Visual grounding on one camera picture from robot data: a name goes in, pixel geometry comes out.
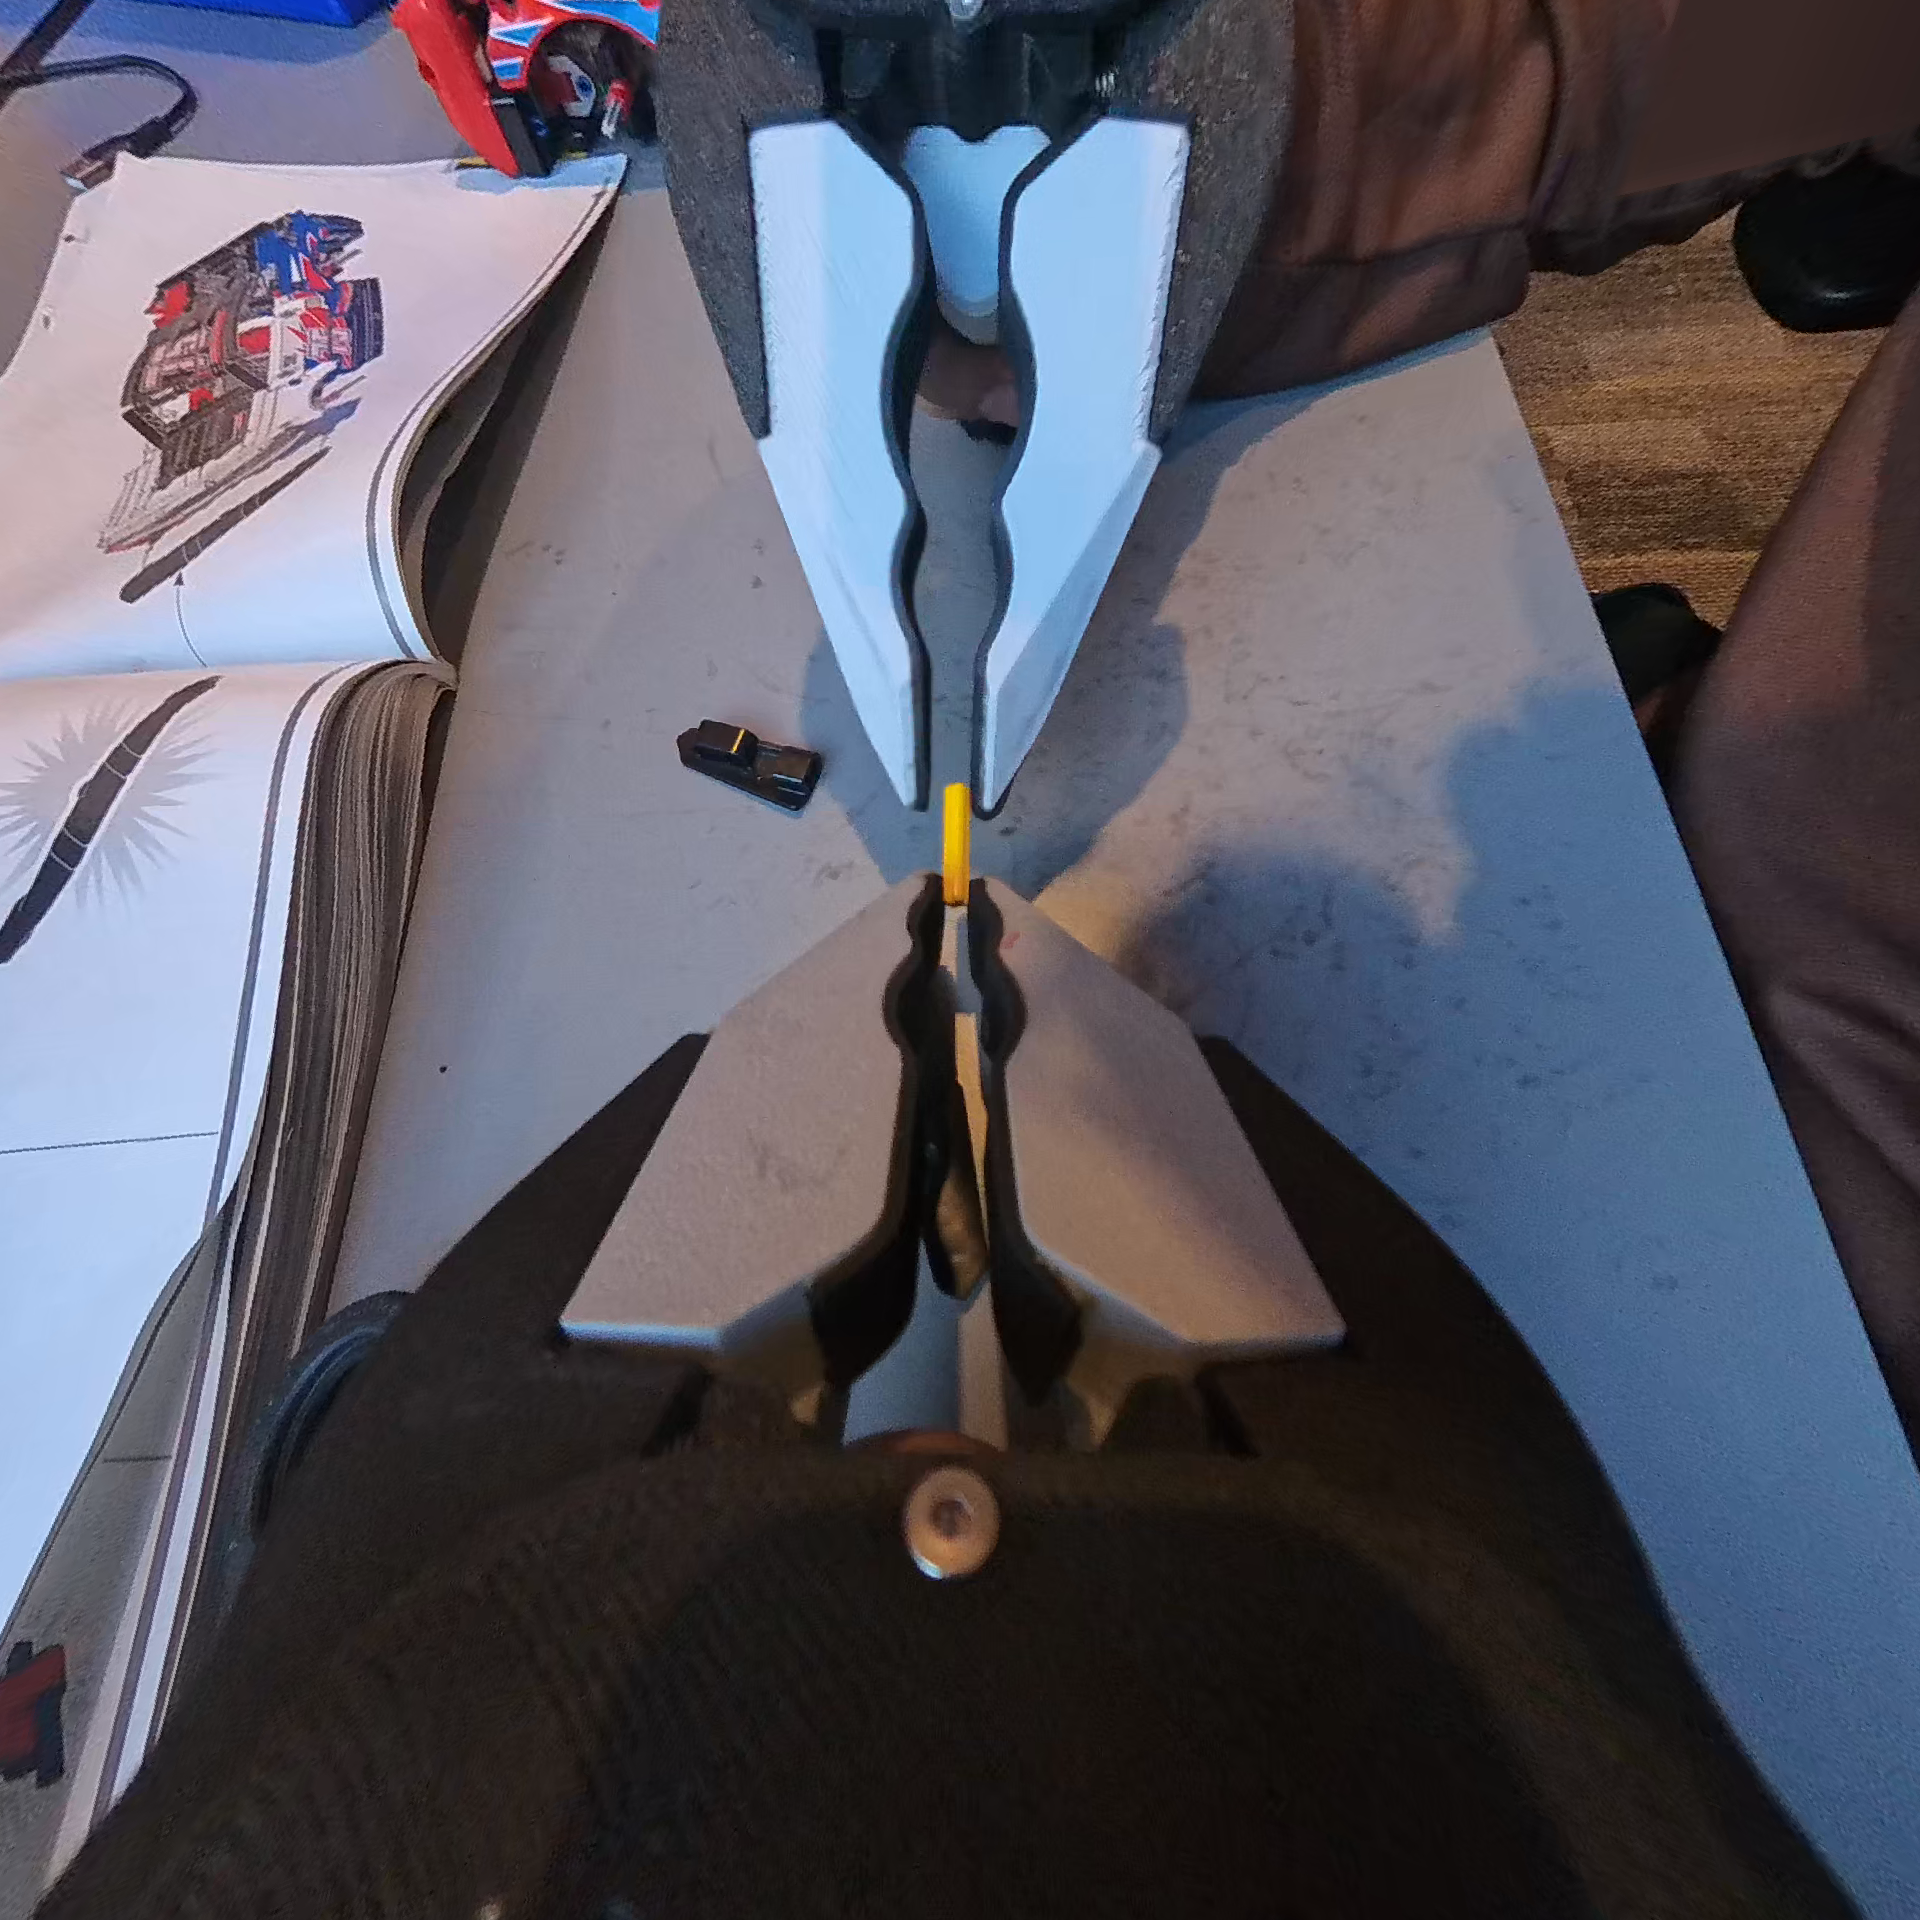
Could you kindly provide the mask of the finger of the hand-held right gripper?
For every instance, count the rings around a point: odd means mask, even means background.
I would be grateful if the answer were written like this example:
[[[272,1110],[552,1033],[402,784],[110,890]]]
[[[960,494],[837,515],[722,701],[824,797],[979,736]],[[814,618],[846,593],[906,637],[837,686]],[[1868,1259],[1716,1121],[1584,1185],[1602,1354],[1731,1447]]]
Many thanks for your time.
[[[923,514],[906,462],[925,319],[914,189],[850,128],[750,137],[768,427],[758,455],[854,712],[901,801],[925,807],[925,646],[906,573]]]
[[[1000,609],[976,653],[976,810],[1033,750],[1161,464],[1155,393],[1189,133],[1098,117],[1016,181],[1000,334],[1022,424],[997,494]]]

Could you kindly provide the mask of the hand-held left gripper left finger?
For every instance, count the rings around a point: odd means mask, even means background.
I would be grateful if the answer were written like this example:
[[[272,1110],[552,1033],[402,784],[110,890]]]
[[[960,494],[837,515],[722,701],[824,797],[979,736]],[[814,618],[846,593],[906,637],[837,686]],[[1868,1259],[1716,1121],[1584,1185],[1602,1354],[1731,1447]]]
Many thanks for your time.
[[[906,1327],[918,1271],[913,1000],[944,887],[901,880],[708,1035],[562,1329],[770,1386],[849,1386]]]

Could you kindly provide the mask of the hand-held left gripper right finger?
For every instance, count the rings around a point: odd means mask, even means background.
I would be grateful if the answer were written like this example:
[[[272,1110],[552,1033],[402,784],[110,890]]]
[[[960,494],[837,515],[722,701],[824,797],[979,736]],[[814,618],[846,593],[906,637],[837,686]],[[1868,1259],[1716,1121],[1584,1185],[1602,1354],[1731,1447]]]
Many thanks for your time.
[[[971,887],[1000,1346],[1029,1400],[1331,1350],[1346,1323],[1189,1023]]]

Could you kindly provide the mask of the toy brick race car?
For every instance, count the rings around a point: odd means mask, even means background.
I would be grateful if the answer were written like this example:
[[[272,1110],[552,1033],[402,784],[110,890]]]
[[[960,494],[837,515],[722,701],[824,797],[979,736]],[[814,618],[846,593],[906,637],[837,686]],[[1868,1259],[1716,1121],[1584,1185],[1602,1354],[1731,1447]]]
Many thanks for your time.
[[[392,23],[458,135],[505,175],[656,139],[658,2],[395,2]]]

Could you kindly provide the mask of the black brick piece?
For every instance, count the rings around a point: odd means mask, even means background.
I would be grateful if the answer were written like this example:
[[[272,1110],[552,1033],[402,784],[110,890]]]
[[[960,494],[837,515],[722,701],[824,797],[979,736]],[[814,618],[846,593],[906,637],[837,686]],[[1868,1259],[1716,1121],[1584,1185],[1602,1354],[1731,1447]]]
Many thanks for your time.
[[[969,1129],[969,1103],[954,1075],[918,1091],[918,1232],[934,1286],[966,1304],[993,1273],[990,1234]]]
[[[825,758],[819,752],[789,747],[748,727],[712,718],[681,731],[677,750],[691,773],[742,790],[781,810],[802,810],[825,768]]]

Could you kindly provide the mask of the black rubber tyre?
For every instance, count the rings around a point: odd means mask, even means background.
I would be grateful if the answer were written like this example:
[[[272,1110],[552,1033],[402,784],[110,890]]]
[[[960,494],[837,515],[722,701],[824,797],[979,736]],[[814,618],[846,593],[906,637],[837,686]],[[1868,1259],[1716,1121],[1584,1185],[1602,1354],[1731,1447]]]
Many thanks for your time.
[[[225,1549],[229,1598],[237,1595],[272,1505],[314,1445],[332,1402],[410,1299],[410,1291],[384,1289],[333,1312],[288,1361],[237,1461],[235,1509]]]

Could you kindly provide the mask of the grey desk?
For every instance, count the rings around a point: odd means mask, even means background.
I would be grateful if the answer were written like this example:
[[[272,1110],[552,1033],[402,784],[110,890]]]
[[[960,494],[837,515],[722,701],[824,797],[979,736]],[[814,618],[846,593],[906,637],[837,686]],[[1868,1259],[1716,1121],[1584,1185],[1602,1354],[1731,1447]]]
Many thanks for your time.
[[[1913,1450],[1477,345],[1186,399],[971,880],[1189,1023],[1344,1339],[1027,1399],[918,1118],[853,1385],[562,1329],[713,1029],[933,866],[635,208],[496,633],[582,689],[465,670],[534,789],[448,768],[320,1323],[411,1299],[46,1915],[1915,1915]]]

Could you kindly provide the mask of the person's right hand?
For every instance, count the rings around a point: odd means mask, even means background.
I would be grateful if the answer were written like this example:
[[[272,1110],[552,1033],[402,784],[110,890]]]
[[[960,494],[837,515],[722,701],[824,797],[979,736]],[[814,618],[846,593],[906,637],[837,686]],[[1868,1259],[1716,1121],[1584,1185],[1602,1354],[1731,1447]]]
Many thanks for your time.
[[[984,423],[1011,438],[1022,423],[1017,371],[997,345],[973,343],[937,319],[918,377],[918,399],[939,417]]]

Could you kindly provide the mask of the building instruction booklet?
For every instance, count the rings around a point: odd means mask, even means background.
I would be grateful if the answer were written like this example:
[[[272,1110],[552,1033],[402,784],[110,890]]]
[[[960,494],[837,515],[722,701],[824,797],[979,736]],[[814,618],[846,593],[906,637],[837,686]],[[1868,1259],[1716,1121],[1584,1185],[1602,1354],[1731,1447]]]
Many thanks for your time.
[[[426,523],[624,157],[121,159],[5,369],[5,1915],[219,1611],[452,689]]]

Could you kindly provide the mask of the person's brown clothing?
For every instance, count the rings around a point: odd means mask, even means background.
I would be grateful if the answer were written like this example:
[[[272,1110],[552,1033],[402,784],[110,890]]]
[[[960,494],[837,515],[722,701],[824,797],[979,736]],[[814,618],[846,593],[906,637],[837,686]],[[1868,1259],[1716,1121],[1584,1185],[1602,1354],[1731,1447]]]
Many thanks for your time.
[[[1672,807],[1918,1442],[1918,298],[1760,551]]]

